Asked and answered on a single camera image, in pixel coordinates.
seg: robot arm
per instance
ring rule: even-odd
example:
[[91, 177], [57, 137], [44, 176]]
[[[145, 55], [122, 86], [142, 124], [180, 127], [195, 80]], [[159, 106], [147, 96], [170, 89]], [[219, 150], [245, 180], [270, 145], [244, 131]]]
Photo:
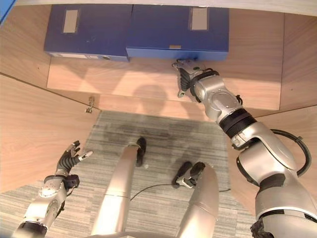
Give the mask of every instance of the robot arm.
[[63, 210], [67, 192], [79, 185], [77, 175], [69, 175], [72, 167], [92, 155], [92, 151], [76, 155], [79, 141], [72, 143], [58, 161], [54, 175], [47, 176], [36, 199], [29, 205], [13, 238], [43, 238], [55, 218]]
[[317, 206], [301, 185], [292, 153], [261, 122], [256, 121], [212, 69], [192, 61], [173, 64], [180, 72], [182, 97], [188, 89], [205, 106], [206, 115], [230, 137], [237, 150], [237, 166], [256, 186], [255, 238], [317, 237]]

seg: wooden panel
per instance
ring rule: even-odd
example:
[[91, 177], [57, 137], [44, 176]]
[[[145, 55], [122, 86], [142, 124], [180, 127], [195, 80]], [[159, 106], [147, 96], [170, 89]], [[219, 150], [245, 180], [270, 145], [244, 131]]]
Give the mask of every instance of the wooden panel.
[[[248, 108], [278, 110], [283, 46], [283, 14], [230, 11], [230, 49], [226, 61], [204, 62], [218, 70], [226, 86]], [[48, 87], [189, 102], [177, 97], [173, 60], [132, 59], [130, 63], [52, 58]]]
[[285, 15], [282, 111], [317, 105], [317, 17]]
[[[0, 28], [1, 73], [46, 88], [51, 57], [43, 49], [50, 12], [50, 5], [13, 8]], [[85, 104], [91, 95], [53, 91]]]
[[1, 192], [54, 173], [70, 143], [85, 143], [100, 112], [3, 75], [0, 90]]
[[[204, 105], [193, 102], [102, 94], [100, 95], [99, 108], [106, 111], [136, 113], [156, 117], [211, 121], [205, 114]], [[256, 117], [267, 115], [274, 111], [248, 109], [248, 112]]]
[[158, 4], [241, 8], [264, 11], [289, 12], [317, 16], [315, 0], [18, 0], [17, 5], [66, 4], [66, 3], [115, 3], [115, 4]]
[[[260, 117], [257, 118], [257, 120], [262, 121], [269, 128], [285, 130], [296, 136], [303, 137], [303, 141], [307, 144], [312, 154], [313, 161], [311, 168], [306, 174], [300, 177], [299, 180], [312, 194], [313, 198], [317, 200], [317, 106]], [[301, 149], [289, 139], [281, 136], [279, 136], [279, 138], [292, 151], [298, 168], [301, 168], [305, 162], [305, 157]], [[255, 214], [255, 196], [258, 189], [248, 183], [238, 171], [235, 162], [238, 154], [237, 151], [230, 148], [228, 140], [228, 159], [232, 193], [245, 208]]]

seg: wooden shelf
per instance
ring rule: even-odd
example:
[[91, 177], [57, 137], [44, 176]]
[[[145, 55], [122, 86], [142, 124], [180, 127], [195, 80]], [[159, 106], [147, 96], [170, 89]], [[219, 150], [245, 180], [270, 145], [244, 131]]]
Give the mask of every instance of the wooden shelf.
[[112, 4], [158, 4], [158, 5], [183, 5], [183, 6], [213, 6], [226, 8], [253, 9], [262, 11], [287, 12], [302, 15], [317, 16], [316, 0], [17, 0], [16, 5], [37, 4], [76, 4], [76, 3], [112, 3]]
[[[203, 62], [219, 71], [227, 88], [241, 95], [247, 108], [279, 109], [283, 24], [281, 13], [231, 9], [227, 60]], [[47, 87], [190, 102], [188, 97], [177, 97], [178, 73], [171, 67], [173, 62], [134, 58], [125, 63], [52, 57]]]

